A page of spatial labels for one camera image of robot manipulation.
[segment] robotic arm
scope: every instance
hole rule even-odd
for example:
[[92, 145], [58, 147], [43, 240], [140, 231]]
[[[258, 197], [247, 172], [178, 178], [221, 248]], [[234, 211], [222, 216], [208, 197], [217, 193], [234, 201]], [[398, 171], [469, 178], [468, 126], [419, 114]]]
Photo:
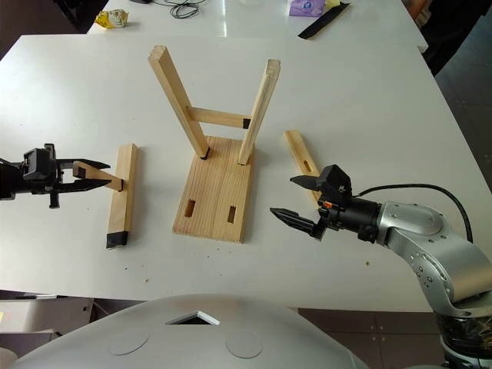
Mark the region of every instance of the robotic arm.
[[353, 196], [350, 178], [337, 165], [319, 177], [291, 181], [321, 192], [320, 220], [315, 224], [271, 208], [277, 218], [318, 240], [326, 228], [347, 229], [362, 241], [390, 248], [410, 265], [437, 315], [451, 367], [492, 367], [492, 264], [478, 247], [456, 235], [432, 208]]
[[111, 182], [105, 179], [78, 179], [63, 183], [64, 170], [72, 169], [75, 161], [81, 161], [97, 169], [109, 165], [87, 159], [57, 159], [55, 146], [33, 148], [24, 154], [24, 160], [11, 163], [0, 159], [0, 200], [13, 200], [16, 194], [49, 194], [51, 209], [59, 208], [58, 195], [68, 192], [89, 191]]

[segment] wooden board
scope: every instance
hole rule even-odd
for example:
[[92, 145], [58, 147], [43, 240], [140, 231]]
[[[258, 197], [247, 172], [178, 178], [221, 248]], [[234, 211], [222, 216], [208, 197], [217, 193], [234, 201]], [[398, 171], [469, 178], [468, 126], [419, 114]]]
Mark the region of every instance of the wooden board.
[[118, 149], [115, 175], [123, 180], [123, 189], [120, 192], [113, 191], [106, 248], [116, 248], [127, 243], [128, 232], [131, 230], [137, 151], [134, 144]]
[[[301, 133], [297, 130], [285, 131], [284, 132], [285, 140], [287, 141], [289, 148], [291, 149], [291, 154], [294, 157], [296, 163], [298, 163], [298, 167], [301, 170], [303, 175], [320, 175], [319, 170], [316, 168], [316, 164], [314, 163], [311, 154], [309, 154], [308, 148], [302, 139]], [[321, 196], [321, 192], [319, 191], [309, 191], [311, 193], [311, 197], [313, 198], [316, 207], [319, 208], [317, 204], [317, 200]]]
[[203, 121], [204, 123], [227, 125], [228, 127], [243, 129], [248, 129], [249, 123], [251, 121], [250, 115], [226, 113], [225, 111], [195, 107], [188, 107], [188, 114], [190, 115], [190, 118], [194, 121]]
[[195, 155], [181, 196], [174, 233], [241, 242], [253, 163], [238, 164], [242, 141], [207, 137], [207, 160]]

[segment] black strap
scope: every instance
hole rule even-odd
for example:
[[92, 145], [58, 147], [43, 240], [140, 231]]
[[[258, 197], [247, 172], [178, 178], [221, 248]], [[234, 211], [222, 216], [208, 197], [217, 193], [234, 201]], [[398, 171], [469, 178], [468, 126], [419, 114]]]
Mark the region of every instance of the black strap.
[[340, 3], [339, 6], [332, 8], [328, 10], [326, 13], [324, 13], [320, 18], [316, 19], [313, 23], [309, 25], [303, 32], [301, 32], [298, 37], [303, 38], [304, 40], [307, 40], [310, 37], [313, 37], [316, 35], [321, 29], [323, 29], [328, 23], [333, 21], [336, 17], [339, 16], [340, 13], [343, 12], [343, 10], [348, 7], [349, 4], [344, 4], [343, 2]]

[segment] wooden dowel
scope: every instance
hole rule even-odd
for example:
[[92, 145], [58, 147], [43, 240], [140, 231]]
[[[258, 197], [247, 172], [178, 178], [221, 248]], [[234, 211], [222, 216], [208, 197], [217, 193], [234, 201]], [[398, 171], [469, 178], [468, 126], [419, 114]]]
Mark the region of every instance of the wooden dowel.
[[168, 96], [168, 100], [195, 152], [200, 158], [206, 158], [208, 153], [207, 140], [198, 122], [191, 119], [188, 114], [187, 107], [191, 106], [190, 100], [186, 95], [169, 51], [165, 46], [155, 46], [148, 57], [148, 62], [161, 83], [164, 93]]
[[251, 113], [251, 123], [248, 131], [244, 135], [241, 150], [239, 151], [239, 164], [246, 165], [248, 163], [248, 159], [253, 151], [254, 141], [260, 131], [261, 122], [267, 111], [279, 74], [280, 61], [269, 59], [264, 70], [263, 78], [261, 79], [258, 95], [254, 101], [253, 112]]
[[204, 123], [214, 123], [216, 125], [227, 125], [228, 127], [248, 129], [251, 116], [235, 113], [226, 113], [203, 108], [188, 107], [188, 114], [193, 121], [203, 121]]
[[115, 191], [121, 191], [123, 189], [123, 180], [121, 178], [110, 175], [109, 173], [94, 168], [89, 164], [83, 163], [81, 161], [74, 161], [71, 169], [74, 177], [76, 178], [109, 179], [111, 180], [111, 182], [106, 184], [106, 187]]
[[[285, 131], [284, 137], [287, 140], [289, 148], [291, 149], [292, 156], [296, 163], [298, 163], [299, 169], [301, 169], [301, 173], [303, 175], [313, 175], [319, 176], [320, 172], [316, 168], [316, 164], [314, 163], [311, 154], [309, 154], [308, 148], [302, 139], [301, 133], [295, 129], [292, 131]], [[319, 191], [309, 191], [311, 193], [311, 197], [316, 204], [316, 208], [319, 208], [317, 204], [317, 200], [320, 198], [321, 193]]]
[[121, 146], [118, 149], [115, 174], [121, 177], [124, 182], [120, 192], [113, 192], [106, 248], [115, 248], [127, 243], [133, 212], [137, 151], [138, 148], [134, 144]]

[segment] purple box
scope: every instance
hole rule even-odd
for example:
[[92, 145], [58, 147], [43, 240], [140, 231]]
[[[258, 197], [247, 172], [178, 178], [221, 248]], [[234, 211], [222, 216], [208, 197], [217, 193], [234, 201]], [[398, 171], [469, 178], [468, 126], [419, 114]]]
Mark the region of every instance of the purple box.
[[323, 14], [324, 0], [292, 0], [289, 15], [319, 17]]

